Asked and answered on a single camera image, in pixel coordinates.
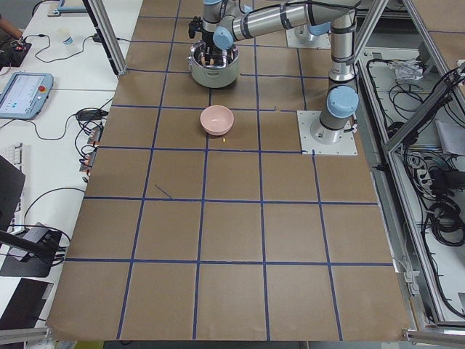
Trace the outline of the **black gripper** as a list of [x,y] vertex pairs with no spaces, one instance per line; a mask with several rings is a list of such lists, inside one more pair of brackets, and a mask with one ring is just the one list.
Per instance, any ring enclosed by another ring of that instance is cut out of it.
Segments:
[[216,52],[216,47],[213,42],[213,33],[207,31],[203,27],[203,19],[195,16],[189,23],[188,36],[191,39],[195,38],[196,33],[201,33],[202,41],[205,43],[205,60],[213,59],[213,55]]

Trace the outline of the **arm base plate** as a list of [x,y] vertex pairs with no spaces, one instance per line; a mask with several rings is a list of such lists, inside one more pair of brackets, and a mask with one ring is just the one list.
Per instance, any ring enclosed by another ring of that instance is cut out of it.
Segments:
[[343,129],[329,130],[320,123],[320,111],[297,111],[299,138],[303,155],[357,156],[350,122]]
[[330,49],[330,33],[316,30],[317,34],[310,31],[309,25],[301,25],[286,30],[288,47],[308,49]]

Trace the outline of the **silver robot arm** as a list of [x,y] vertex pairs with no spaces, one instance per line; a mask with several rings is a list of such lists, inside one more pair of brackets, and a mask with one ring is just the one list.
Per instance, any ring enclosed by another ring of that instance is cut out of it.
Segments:
[[331,69],[328,93],[319,118],[311,124],[312,137],[333,145],[359,103],[355,87],[355,30],[359,1],[287,1],[259,9],[242,7],[239,1],[204,1],[203,14],[188,25],[188,36],[197,33],[206,56],[223,53],[238,41],[302,25],[330,25]]

